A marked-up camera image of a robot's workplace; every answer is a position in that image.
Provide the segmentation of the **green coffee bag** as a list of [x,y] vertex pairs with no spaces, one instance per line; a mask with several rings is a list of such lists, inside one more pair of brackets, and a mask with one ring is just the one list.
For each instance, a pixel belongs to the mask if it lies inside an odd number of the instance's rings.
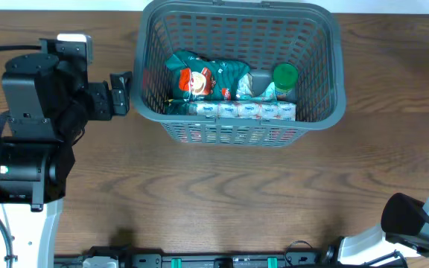
[[233,101],[241,79],[250,67],[236,60],[205,60],[190,51],[176,51],[165,66],[172,74],[169,115],[186,115],[187,105],[197,101]]

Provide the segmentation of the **orange pasta pack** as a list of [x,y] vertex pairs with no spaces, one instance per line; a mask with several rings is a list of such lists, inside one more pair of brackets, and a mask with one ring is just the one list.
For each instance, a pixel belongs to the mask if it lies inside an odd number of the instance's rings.
[[282,147],[291,144],[299,135],[295,129],[277,127],[234,127],[208,124],[189,124],[174,127],[181,142]]

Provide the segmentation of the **white paper pouch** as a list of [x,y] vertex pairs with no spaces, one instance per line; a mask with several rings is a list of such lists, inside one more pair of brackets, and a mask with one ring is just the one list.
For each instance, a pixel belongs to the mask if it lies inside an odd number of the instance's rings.
[[235,98],[237,101],[249,100],[254,97],[252,90],[252,75],[246,73],[239,81]]

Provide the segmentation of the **small teal packet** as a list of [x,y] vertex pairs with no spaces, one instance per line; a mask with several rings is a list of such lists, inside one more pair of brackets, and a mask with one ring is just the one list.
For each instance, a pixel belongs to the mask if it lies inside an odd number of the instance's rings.
[[262,102],[277,101],[275,83],[271,82],[260,95],[253,97],[252,100]]

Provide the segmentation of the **white tissue pack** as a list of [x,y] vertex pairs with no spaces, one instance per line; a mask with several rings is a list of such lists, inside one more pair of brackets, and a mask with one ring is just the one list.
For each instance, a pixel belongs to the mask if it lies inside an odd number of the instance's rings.
[[195,101],[187,104],[187,112],[209,118],[296,120],[296,105],[284,101]]

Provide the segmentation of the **green lid jar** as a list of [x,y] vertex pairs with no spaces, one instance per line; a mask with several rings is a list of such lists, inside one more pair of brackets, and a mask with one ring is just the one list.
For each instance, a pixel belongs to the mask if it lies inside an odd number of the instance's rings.
[[285,100],[295,88],[299,79],[299,71],[290,63],[278,64],[272,75],[278,100]]

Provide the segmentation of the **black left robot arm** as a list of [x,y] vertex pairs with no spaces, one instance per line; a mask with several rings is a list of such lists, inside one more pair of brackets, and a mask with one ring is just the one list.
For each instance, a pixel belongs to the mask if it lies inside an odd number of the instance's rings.
[[73,148],[90,121],[130,109],[132,74],[91,83],[90,36],[62,33],[7,61],[0,114],[0,267],[54,267]]

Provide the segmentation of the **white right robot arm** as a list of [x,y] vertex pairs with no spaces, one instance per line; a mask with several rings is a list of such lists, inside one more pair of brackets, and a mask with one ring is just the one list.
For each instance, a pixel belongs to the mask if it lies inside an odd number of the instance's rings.
[[406,267],[408,258],[429,258],[429,197],[390,197],[381,221],[355,236],[342,237],[328,248],[327,267]]

